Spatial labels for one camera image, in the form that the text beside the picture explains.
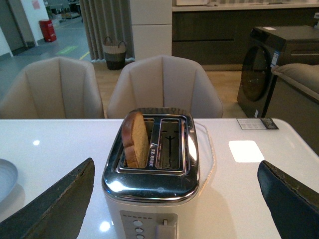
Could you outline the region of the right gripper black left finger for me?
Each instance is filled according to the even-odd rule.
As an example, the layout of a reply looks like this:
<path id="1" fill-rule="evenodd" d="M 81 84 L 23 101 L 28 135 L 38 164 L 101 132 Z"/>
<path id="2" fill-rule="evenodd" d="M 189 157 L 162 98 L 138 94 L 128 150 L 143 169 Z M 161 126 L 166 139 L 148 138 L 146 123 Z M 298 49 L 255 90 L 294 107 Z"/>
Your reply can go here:
<path id="1" fill-rule="evenodd" d="M 0 224 L 2 239 L 75 239 L 94 188 L 95 165 L 88 158 Z"/>

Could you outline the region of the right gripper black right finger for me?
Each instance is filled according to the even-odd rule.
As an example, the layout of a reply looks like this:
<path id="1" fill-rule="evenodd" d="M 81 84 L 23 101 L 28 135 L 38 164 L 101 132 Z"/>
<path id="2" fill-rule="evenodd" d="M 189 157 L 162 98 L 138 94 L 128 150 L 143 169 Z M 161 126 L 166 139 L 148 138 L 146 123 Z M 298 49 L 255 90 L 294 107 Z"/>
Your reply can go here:
<path id="1" fill-rule="evenodd" d="M 319 237 L 319 194 L 266 160 L 258 167 L 261 193 L 283 239 Z"/>

